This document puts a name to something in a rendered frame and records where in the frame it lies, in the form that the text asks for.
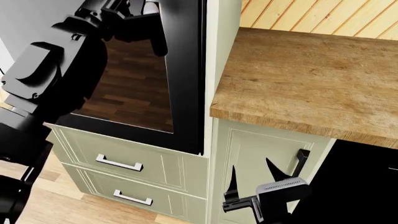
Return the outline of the black dishwasher front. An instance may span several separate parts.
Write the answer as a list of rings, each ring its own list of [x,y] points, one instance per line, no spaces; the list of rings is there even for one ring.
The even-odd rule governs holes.
[[[294,224],[398,224],[398,149],[337,140]]]

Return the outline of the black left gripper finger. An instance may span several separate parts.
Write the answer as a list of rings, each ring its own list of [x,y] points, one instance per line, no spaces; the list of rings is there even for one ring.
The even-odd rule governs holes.
[[[146,0],[127,0],[129,3],[129,16],[141,16],[146,14]]]
[[[167,41],[159,13],[131,16],[119,21],[114,37],[123,42],[150,40],[153,52],[158,57],[168,54]]]

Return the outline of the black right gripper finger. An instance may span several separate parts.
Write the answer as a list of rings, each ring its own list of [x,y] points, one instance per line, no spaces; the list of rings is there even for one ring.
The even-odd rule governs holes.
[[[266,158],[266,164],[267,167],[269,169],[269,171],[271,172],[271,175],[273,176],[273,179],[278,182],[278,181],[282,181],[282,180],[286,180],[286,179],[291,179],[292,177],[283,173],[277,166],[275,166],[273,164],[273,162],[271,162],[271,160],[269,160],[268,158]]]
[[[239,199],[238,194],[238,186],[236,181],[236,171],[234,166],[232,167],[231,181],[229,184],[229,188],[224,194],[225,203],[231,203],[232,201],[236,201]]]

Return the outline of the sage green tall oven cabinet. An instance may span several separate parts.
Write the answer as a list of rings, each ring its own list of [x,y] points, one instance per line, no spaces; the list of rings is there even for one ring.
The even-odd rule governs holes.
[[[239,27],[240,0],[206,0],[205,11],[205,66],[204,66],[204,131],[203,154],[197,155],[208,159],[208,181],[206,200],[206,224],[211,214],[211,200],[213,193],[212,180],[214,177],[211,168],[211,149],[213,143],[213,124],[215,118],[210,116],[210,106],[221,74],[231,51],[234,38]]]

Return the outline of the wooden countertop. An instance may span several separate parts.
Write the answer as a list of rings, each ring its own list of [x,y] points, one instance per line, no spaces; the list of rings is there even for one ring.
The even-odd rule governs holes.
[[[398,40],[242,27],[210,116],[398,149]]]

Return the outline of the sage green drawer front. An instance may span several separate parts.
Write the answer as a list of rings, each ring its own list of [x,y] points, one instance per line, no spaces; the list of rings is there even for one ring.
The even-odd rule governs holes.
[[[194,224],[206,224],[205,199],[123,179],[91,169],[84,169],[69,164],[62,164],[62,166],[79,190],[85,194],[97,195]],[[120,190],[123,195],[140,200],[151,198],[153,203],[151,206],[148,206],[114,197],[114,190]]]
[[[62,126],[51,128],[55,154],[65,164],[207,198],[207,158]],[[130,166],[138,162],[143,169],[138,172],[96,162],[98,154]]]

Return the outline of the sage green cabinet door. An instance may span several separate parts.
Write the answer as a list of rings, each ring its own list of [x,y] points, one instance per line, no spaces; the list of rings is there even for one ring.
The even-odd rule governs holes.
[[[310,152],[299,177],[311,182],[335,143],[335,139],[254,124],[216,119],[213,124],[211,168],[213,193],[208,224],[256,224],[250,208],[224,212],[224,193],[231,173],[236,173],[240,197],[256,194],[257,186],[274,182],[266,160],[292,175],[299,162],[297,153]]]

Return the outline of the black glass oven door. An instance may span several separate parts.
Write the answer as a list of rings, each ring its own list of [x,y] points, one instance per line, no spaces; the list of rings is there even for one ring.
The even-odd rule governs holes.
[[[202,155],[206,0],[157,2],[168,54],[111,39],[92,97],[57,125]]]

